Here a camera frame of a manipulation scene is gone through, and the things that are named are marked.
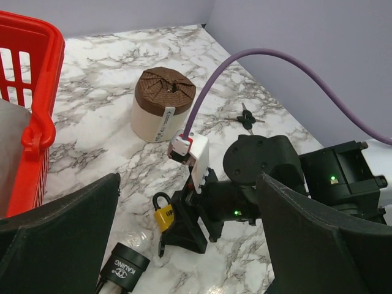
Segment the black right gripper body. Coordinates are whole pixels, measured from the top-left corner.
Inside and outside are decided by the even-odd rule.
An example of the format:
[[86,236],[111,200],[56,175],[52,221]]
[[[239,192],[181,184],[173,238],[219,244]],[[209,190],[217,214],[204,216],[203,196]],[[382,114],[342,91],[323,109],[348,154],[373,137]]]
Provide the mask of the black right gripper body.
[[250,202],[246,194],[254,189],[244,189],[230,180],[219,181],[214,170],[208,171],[201,193],[190,189],[185,197],[185,204],[193,207],[206,227],[209,241],[216,242],[222,234],[227,221],[248,222],[255,226],[260,218],[258,206]]

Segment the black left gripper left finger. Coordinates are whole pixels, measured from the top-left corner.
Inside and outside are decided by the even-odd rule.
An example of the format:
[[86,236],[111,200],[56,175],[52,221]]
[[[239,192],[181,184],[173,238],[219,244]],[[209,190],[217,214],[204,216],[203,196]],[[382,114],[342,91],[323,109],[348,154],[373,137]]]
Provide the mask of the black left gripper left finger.
[[94,293],[120,182],[110,173],[1,220],[1,293]]

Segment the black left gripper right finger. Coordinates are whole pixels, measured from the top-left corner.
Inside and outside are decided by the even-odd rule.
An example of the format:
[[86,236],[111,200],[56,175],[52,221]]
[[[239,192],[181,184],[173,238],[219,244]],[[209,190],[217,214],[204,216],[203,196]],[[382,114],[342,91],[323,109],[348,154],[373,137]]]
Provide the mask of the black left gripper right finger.
[[274,271],[268,293],[391,293],[391,227],[262,174],[256,200]]

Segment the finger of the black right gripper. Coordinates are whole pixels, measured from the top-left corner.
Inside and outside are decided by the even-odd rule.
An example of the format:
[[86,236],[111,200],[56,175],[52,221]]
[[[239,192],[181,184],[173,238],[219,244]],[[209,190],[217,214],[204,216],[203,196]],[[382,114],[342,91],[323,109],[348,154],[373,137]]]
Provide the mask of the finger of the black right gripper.
[[198,224],[197,210],[186,203],[186,193],[176,191],[171,198],[174,221],[165,231],[165,245],[204,254],[207,240]]

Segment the yellow Opel padlock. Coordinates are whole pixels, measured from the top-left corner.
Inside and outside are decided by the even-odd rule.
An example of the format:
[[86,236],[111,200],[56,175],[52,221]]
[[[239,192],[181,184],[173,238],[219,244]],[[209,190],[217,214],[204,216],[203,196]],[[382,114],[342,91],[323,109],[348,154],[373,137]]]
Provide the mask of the yellow Opel padlock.
[[[163,198],[166,200],[167,205],[160,207],[158,199]],[[161,258],[164,255],[165,244],[163,241],[163,236],[165,231],[171,226],[174,221],[174,212],[171,204],[171,198],[164,192],[158,192],[153,196],[153,206],[155,209],[154,218],[158,224],[160,230],[160,240],[159,240],[159,253],[158,256]]]

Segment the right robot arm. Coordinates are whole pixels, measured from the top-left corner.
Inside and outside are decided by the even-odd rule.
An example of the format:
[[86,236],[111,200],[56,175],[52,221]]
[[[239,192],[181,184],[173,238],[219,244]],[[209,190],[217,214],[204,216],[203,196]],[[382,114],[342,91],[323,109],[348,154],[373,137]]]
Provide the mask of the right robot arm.
[[178,246],[202,254],[216,242],[227,221],[255,225],[256,181],[265,173],[333,209],[377,223],[385,222],[391,204],[391,148],[375,140],[349,141],[298,154],[284,135],[240,135],[223,158],[227,180],[218,180],[209,164],[209,141],[176,135],[171,159],[189,167],[181,190],[167,197],[167,224],[161,226],[160,249]]

